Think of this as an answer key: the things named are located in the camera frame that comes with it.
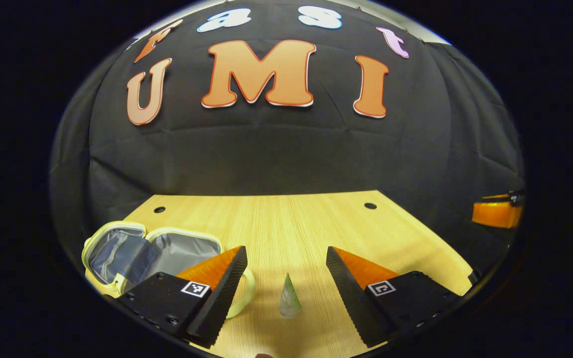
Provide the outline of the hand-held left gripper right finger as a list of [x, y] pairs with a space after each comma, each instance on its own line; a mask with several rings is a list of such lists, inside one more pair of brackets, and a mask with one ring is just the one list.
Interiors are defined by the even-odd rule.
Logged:
[[326, 266], [362, 342], [399, 344], [451, 313], [460, 296], [418, 270], [393, 270], [330, 246]]

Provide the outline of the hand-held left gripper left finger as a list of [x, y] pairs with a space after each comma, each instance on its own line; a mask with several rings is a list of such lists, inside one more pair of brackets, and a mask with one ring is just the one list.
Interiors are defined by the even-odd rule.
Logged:
[[247, 262], [245, 246], [238, 246], [177, 275], [157, 272], [116, 301], [165, 335], [209, 349], [220, 335]]

